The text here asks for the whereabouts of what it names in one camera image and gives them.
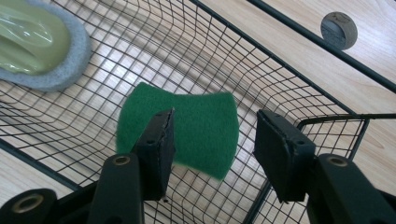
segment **wire basket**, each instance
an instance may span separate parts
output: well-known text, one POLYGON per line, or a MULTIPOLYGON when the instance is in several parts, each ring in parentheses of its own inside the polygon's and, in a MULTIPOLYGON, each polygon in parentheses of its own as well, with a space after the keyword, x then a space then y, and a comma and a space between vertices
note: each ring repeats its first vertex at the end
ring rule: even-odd
POLYGON ((222 182, 173 166, 167 202, 147 223, 309 222, 305 203, 279 203, 252 155, 256 112, 298 126, 317 153, 352 159, 368 120, 196 1, 53 0, 85 25, 93 54, 79 81, 44 93, 0 81, 0 143, 72 190, 98 180, 115 153, 120 109, 140 82, 178 94, 229 91, 240 125, 222 182))

